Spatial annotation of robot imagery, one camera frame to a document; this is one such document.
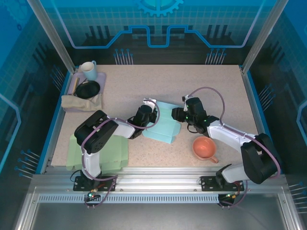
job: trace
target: white mug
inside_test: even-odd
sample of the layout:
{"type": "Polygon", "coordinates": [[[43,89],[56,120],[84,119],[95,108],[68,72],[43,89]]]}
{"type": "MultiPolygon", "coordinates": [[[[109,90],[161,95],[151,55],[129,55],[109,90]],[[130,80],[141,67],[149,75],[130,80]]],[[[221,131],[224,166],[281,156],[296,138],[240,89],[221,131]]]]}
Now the white mug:
{"type": "Polygon", "coordinates": [[[82,70],[83,74],[89,81],[94,81],[97,79],[97,70],[96,70],[95,61],[84,62],[81,65],[80,69],[82,70]]]}

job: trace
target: folded towel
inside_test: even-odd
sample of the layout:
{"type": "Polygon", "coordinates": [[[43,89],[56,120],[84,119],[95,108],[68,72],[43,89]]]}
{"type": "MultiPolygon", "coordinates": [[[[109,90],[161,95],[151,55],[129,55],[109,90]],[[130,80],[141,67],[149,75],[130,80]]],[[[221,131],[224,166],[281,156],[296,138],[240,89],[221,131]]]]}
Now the folded towel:
{"type": "Polygon", "coordinates": [[[102,110],[102,94],[89,99],[81,99],[72,95],[63,95],[61,106],[63,108],[75,108],[82,111],[102,110]]]}

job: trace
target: black mounting bracket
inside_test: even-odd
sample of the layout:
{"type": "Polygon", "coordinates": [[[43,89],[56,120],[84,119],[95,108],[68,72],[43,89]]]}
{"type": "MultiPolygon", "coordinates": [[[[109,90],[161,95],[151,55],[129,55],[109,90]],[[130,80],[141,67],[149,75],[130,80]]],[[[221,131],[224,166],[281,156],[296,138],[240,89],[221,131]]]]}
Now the black mounting bracket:
{"type": "MultiPolygon", "coordinates": [[[[109,178],[110,176],[101,176],[100,179],[106,179],[109,178]]],[[[108,181],[101,181],[100,184],[104,184],[103,186],[98,188],[99,192],[107,192],[112,185],[113,180],[108,180],[108,181]]],[[[89,180],[85,178],[84,176],[76,176],[75,182],[73,185],[73,191],[81,191],[81,192],[89,192],[92,189],[96,188],[98,186],[93,186],[93,184],[89,183],[89,180]]]]}
{"type": "MultiPolygon", "coordinates": [[[[235,183],[226,183],[220,186],[216,181],[216,176],[201,176],[199,181],[203,192],[237,192],[238,186],[235,183]]],[[[239,181],[240,192],[244,191],[242,181],[239,181]]]]}

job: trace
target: aluminum frame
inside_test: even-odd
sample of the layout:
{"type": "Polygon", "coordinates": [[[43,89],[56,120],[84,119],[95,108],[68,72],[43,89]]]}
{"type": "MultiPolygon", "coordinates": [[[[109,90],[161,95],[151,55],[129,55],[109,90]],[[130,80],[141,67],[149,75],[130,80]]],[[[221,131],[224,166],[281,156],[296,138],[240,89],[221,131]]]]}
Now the aluminum frame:
{"type": "MultiPolygon", "coordinates": [[[[48,168],[50,170],[47,170],[46,174],[33,176],[16,230],[31,228],[32,221],[35,220],[37,204],[46,203],[46,200],[40,201],[41,196],[71,196],[72,199],[59,199],[50,201],[50,203],[80,203],[79,200],[72,201],[73,197],[87,194],[72,190],[73,183],[70,181],[70,172],[48,168]]],[[[125,167],[118,173],[117,187],[111,194],[123,197],[132,195],[146,197],[146,195],[206,196],[226,194],[227,192],[202,192],[199,185],[200,176],[215,175],[218,169],[220,167],[125,167]]],[[[268,179],[262,184],[249,182],[248,193],[277,194],[287,228],[290,230],[303,229],[284,175],[279,179],[268,179]]]]}
{"type": "Polygon", "coordinates": [[[282,14],[288,0],[277,0],[274,4],[267,20],[265,21],[260,33],[258,34],[255,43],[253,44],[252,48],[250,49],[243,65],[243,73],[246,74],[253,64],[256,56],[260,52],[262,46],[264,45],[265,41],[267,40],[268,36],[270,35],[273,27],[275,26],[279,16],[282,14]]]}
{"type": "Polygon", "coordinates": [[[54,28],[47,12],[45,11],[40,0],[27,0],[30,7],[32,8],[34,14],[39,20],[40,24],[44,28],[47,36],[49,37],[51,43],[55,47],[58,55],[62,59],[65,67],[70,73],[74,73],[75,65],[73,64],[71,57],[69,56],[64,44],[61,41],[56,29],[54,28]]]}

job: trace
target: speckled tabletop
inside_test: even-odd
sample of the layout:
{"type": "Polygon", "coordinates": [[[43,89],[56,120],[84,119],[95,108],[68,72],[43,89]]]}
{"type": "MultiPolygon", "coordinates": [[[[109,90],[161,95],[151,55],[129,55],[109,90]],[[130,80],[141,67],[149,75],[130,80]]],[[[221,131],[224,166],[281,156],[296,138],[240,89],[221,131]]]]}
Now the speckled tabletop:
{"type": "MultiPolygon", "coordinates": [[[[242,131],[257,134],[255,121],[240,74],[239,66],[229,65],[98,65],[106,73],[103,93],[103,111],[110,117],[128,119],[135,115],[145,97],[182,105],[181,97],[202,86],[216,88],[224,97],[224,122],[242,131]]],[[[208,115],[219,117],[222,102],[210,90],[195,94],[203,103],[208,115]]],[[[65,114],[51,165],[65,166],[69,138],[77,126],[92,113],[68,112],[65,114]]],[[[218,164],[195,158],[192,143],[198,134],[181,125],[180,133],[172,144],[139,136],[129,140],[129,163],[133,167],[187,167],[224,166],[240,163],[241,154],[226,144],[214,140],[218,164]]]]}

